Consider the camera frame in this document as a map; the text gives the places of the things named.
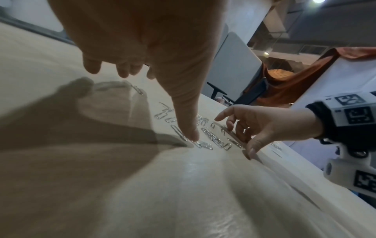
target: hand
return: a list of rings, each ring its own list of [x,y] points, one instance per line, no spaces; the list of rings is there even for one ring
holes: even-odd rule
[[[261,148],[276,140],[306,140],[323,134],[322,122],[309,109],[292,110],[277,107],[233,105],[214,119],[221,121],[228,117],[229,131],[247,142],[246,150],[252,158]]]
[[[199,139],[197,104],[219,42],[228,0],[49,0],[67,34],[82,50],[93,74],[102,61],[120,77],[150,66],[171,96],[177,122]]]

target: wooden table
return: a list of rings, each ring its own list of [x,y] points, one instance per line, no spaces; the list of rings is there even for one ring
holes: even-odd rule
[[[261,164],[182,141],[146,67],[127,79],[140,95],[74,46],[0,32],[0,237],[375,236],[375,210],[282,143]],[[200,97],[202,116],[223,109]]]

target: light wood tabletop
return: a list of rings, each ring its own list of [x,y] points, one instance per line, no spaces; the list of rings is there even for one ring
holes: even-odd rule
[[[0,237],[375,237],[375,209],[285,144],[249,161],[183,141],[173,112],[154,118],[172,102],[146,66],[121,83],[75,46],[0,32]],[[224,108],[201,95],[227,143]]]

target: table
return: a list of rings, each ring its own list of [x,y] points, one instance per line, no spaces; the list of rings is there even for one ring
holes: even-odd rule
[[[72,45],[0,32],[1,237],[375,236],[375,210],[283,143],[248,161],[182,141],[146,67],[127,79],[140,95]],[[200,97],[202,116],[223,109]]]

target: pile of paper clips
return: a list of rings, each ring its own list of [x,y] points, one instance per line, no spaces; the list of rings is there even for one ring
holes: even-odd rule
[[[162,119],[166,116],[168,116],[168,113],[169,112],[172,112],[174,111],[173,108],[170,108],[169,106],[167,106],[166,104],[162,103],[162,102],[159,102],[160,104],[163,105],[164,109],[162,110],[161,113],[158,113],[156,115],[154,115],[154,117],[156,119]],[[164,120],[165,122],[167,123],[172,123],[172,122],[176,122],[177,119],[176,117],[170,117],[170,118],[166,118]],[[219,148],[223,148],[224,150],[228,151],[232,145],[230,143],[224,143],[220,138],[218,138],[214,133],[212,133],[208,128],[205,127],[206,123],[209,122],[209,119],[205,118],[205,117],[202,117],[201,115],[197,115],[197,126],[203,126],[201,128],[201,130],[204,132],[205,135],[207,135],[209,137],[209,139],[214,142]],[[211,128],[215,128],[215,124],[212,123],[210,125]],[[184,136],[184,134],[181,132],[181,130],[176,126],[176,125],[171,125],[171,128],[176,132],[176,134],[179,135],[179,137],[184,140],[184,141],[188,141],[188,138],[186,138],[186,136]],[[221,133],[223,136],[226,135],[225,133],[225,130],[221,128]],[[234,141],[233,139],[230,139],[230,138],[227,138],[231,143],[233,143],[235,146],[241,148],[241,149],[244,149],[243,146],[239,143],[237,143],[236,141]],[[198,148],[206,148],[206,149],[209,149],[209,150],[213,150],[213,147],[211,144],[209,143],[206,143],[206,142],[203,142],[203,141],[197,141],[197,142],[193,142],[191,141],[193,144],[195,144],[195,146],[197,146]]]

